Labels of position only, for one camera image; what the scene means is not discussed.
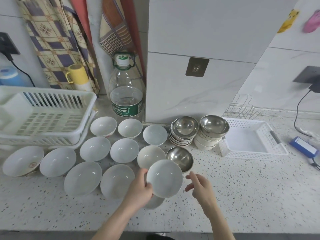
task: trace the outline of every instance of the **forearm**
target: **forearm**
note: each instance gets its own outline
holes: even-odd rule
[[[92,240],[118,240],[130,218],[135,214],[121,204],[112,216],[100,227]]]
[[[210,207],[208,218],[211,223],[214,240],[235,240],[217,204]]]

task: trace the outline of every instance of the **electrical outlet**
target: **electrical outlet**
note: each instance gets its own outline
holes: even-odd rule
[[[307,66],[304,70],[293,80],[296,83],[313,84],[320,80],[320,67]]]
[[[209,59],[190,57],[186,76],[203,77],[207,69]]]
[[[9,52],[10,54],[20,55],[20,52],[7,33],[0,32],[0,46],[6,47],[7,52]]]

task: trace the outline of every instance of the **wire rack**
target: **wire rack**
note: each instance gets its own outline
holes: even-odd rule
[[[254,120],[257,116],[262,115],[262,112],[255,111],[253,105],[250,105],[252,96],[250,94],[236,94],[232,103],[228,106],[223,114],[223,117],[234,119]]]

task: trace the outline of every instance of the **person's left hand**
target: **person's left hand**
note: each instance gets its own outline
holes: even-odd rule
[[[145,184],[144,175],[148,169],[141,168],[138,171],[137,177],[131,182],[129,189],[122,201],[122,206],[128,207],[133,214],[140,208],[145,206],[152,197],[152,185]]]

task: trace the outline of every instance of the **floor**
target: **floor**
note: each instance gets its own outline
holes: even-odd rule
[[[120,240],[142,240],[149,233],[124,232]],[[0,232],[1,240],[90,240],[94,232]],[[213,240],[212,234],[172,232],[166,236],[175,240]],[[235,233],[236,240],[319,240],[320,234],[243,234]]]

